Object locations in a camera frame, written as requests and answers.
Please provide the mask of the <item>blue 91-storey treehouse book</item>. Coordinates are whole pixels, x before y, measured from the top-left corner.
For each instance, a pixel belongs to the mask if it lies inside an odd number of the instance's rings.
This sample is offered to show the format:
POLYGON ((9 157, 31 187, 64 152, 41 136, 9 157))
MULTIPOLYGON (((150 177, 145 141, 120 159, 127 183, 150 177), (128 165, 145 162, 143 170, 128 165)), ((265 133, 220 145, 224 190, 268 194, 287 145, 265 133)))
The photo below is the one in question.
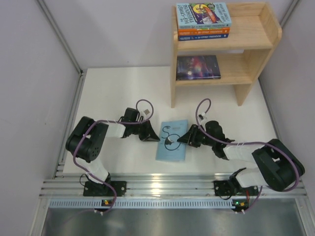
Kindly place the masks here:
POLYGON ((179 36, 179 41, 191 41, 191 40, 208 40, 208 39, 220 39, 228 38, 229 34, 209 34, 209 35, 188 35, 188 36, 179 36))

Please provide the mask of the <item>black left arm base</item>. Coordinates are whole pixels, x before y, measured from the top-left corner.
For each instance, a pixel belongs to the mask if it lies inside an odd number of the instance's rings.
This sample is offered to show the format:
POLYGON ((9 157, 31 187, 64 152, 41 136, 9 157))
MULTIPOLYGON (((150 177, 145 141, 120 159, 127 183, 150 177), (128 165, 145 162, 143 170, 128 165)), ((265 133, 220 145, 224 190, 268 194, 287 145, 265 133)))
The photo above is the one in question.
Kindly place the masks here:
MULTIPOLYGON (((118 197, 124 196, 126 193, 126 181, 111 181, 110 185, 114 188, 118 197)), ((113 190, 100 183, 86 181, 84 185, 83 196, 85 197, 113 197, 113 190)))

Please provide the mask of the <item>purple galaxy cover book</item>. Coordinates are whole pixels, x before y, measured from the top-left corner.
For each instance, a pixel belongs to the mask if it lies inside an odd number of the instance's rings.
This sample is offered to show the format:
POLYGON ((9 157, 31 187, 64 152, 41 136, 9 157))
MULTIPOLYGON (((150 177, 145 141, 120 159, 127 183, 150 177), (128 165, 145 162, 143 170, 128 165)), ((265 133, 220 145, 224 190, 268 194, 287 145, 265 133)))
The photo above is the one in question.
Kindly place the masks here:
POLYGON ((180 56, 177 58, 176 80, 213 80, 220 79, 221 72, 217 57, 180 56))

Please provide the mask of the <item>light blue thin booklet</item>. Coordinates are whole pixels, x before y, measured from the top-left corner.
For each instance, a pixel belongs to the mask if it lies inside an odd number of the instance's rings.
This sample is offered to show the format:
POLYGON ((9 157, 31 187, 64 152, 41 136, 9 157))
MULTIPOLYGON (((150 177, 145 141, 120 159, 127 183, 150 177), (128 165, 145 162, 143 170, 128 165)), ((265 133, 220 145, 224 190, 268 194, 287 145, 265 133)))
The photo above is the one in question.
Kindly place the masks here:
POLYGON ((186 146, 177 140, 188 131, 188 120, 164 121, 161 123, 156 161, 184 162, 186 146))

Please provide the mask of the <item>light blue 143-storey treehouse book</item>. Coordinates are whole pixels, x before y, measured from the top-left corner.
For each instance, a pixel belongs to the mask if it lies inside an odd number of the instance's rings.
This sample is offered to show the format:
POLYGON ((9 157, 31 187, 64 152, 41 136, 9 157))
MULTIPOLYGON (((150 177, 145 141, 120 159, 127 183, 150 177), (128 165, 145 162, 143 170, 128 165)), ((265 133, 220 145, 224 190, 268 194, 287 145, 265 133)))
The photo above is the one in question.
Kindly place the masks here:
POLYGON ((216 29, 232 25, 226 3, 177 3, 175 6, 178 29, 216 29))

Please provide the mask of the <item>orange 78-storey treehouse book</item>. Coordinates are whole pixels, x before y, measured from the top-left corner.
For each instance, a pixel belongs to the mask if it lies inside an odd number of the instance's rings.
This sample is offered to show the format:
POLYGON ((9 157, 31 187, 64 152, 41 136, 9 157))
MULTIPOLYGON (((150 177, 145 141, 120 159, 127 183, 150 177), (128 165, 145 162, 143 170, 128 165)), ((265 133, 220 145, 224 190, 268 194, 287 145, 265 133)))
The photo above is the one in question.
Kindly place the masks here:
POLYGON ((179 29, 179 36, 191 35, 209 35, 209 34, 226 34, 229 33, 230 27, 215 28, 215 29, 179 29))

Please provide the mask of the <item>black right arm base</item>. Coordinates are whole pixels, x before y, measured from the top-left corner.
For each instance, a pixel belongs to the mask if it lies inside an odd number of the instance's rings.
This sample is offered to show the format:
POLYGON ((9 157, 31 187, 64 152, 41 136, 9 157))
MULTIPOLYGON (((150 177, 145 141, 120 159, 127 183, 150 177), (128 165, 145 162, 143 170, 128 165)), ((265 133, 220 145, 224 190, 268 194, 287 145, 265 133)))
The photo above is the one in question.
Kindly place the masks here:
POLYGON ((229 200, 232 196, 236 195, 235 185, 230 180, 215 180, 213 184, 215 196, 223 200, 229 200))

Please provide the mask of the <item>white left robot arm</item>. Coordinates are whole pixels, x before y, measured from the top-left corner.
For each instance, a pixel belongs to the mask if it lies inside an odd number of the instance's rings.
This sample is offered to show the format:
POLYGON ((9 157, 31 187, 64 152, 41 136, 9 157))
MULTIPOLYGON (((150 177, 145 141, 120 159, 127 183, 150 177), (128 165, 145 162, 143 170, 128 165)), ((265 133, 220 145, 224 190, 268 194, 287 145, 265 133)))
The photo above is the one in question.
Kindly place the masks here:
POLYGON ((74 163, 83 169, 88 179, 96 184, 110 183, 110 174, 98 159, 105 138, 127 138, 137 135, 143 142, 158 142, 149 120, 148 110, 126 108, 125 113, 113 123, 96 122, 82 117, 68 137, 65 148, 75 158, 74 163))

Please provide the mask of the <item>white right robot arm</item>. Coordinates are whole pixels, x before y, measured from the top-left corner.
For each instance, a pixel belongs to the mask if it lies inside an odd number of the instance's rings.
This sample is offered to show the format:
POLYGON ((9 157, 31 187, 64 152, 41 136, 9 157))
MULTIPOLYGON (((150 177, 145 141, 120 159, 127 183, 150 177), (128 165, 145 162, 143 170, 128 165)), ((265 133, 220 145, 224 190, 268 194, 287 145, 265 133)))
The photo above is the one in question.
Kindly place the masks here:
POLYGON ((201 128, 193 124, 181 136, 179 143, 198 148, 210 146, 215 156, 226 161, 238 160, 255 164, 254 168, 241 167, 231 176, 242 188, 267 185, 274 191, 283 192, 296 181, 296 174, 305 173, 303 164, 278 139, 271 139, 262 147, 251 148, 244 144, 227 145, 234 142, 223 133, 215 120, 208 121, 201 128))

